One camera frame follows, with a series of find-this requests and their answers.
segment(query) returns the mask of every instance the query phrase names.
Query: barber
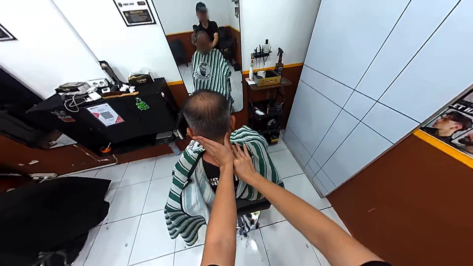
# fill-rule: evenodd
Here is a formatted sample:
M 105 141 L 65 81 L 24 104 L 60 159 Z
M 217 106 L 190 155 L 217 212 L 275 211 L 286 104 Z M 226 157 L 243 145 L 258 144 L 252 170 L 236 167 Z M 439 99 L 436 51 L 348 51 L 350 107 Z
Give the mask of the barber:
M 263 194 L 332 266 L 390 265 L 312 205 L 257 173 L 246 145 L 242 150 L 239 145 L 230 144 L 229 134 L 224 145 L 201 136 L 193 139 L 202 144 L 220 167 L 220 181 L 207 226 L 201 266 L 235 265 L 237 207 L 233 169 L 241 180 Z
M 194 29 L 194 34 L 205 31 L 212 41 L 212 48 L 219 48 L 219 26 L 215 21 L 209 20 L 208 9 L 204 3 L 198 2 L 195 5 L 195 13 L 199 19 L 199 25 Z

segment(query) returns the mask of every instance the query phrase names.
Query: bottle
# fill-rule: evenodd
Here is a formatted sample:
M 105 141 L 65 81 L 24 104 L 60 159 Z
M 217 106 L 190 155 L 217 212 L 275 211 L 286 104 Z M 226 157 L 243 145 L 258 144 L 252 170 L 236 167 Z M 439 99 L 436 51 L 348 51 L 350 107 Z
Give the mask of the bottle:
M 282 76 L 282 69 L 284 68 L 284 64 L 282 63 L 282 54 L 284 52 L 282 51 L 281 48 L 278 48 L 278 55 L 279 55 L 279 61 L 276 63 L 276 72 Z
M 265 42 L 264 45 L 263 45 L 263 52 L 264 52 L 264 53 L 269 53 L 269 43 L 268 43 L 268 39 L 266 39 L 266 42 Z
M 253 81 L 253 58 L 251 58 L 250 64 L 250 81 Z

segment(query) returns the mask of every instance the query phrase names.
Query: green sticker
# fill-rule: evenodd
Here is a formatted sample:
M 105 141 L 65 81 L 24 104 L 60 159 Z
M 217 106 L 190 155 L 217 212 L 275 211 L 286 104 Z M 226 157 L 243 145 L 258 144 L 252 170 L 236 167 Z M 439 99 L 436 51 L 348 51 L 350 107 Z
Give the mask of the green sticker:
M 135 99 L 136 99 L 136 106 L 138 106 L 138 109 L 140 111 L 149 109 L 149 106 L 145 102 L 143 102 L 140 98 L 135 98 Z

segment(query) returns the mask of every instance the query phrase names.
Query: box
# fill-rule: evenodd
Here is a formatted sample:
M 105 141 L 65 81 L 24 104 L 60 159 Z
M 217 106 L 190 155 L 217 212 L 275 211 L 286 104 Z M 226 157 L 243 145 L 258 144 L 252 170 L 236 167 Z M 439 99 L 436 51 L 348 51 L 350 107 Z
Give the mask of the box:
M 258 86 L 266 86 L 281 83 L 281 76 L 274 70 L 266 71 L 266 78 L 259 79 L 257 73 L 253 73 L 253 80 Z
M 154 82 L 150 74 L 135 75 L 128 78 L 128 82 L 132 86 L 142 85 L 145 83 Z

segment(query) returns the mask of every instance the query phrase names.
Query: poster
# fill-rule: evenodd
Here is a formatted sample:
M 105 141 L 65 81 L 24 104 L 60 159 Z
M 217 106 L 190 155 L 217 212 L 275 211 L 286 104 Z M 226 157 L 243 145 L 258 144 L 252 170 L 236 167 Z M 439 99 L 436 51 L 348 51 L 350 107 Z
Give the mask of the poster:
M 473 89 L 420 129 L 473 158 Z
M 105 126 L 111 126 L 113 124 L 125 122 L 125 120 L 123 120 L 108 104 L 87 107 L 87 110 Z
M 148 0 L 114 0 L 126 26 L 156 24 Z
M 11 40 L 16 40 L 16 38 L 0 24 L 0 42 Z

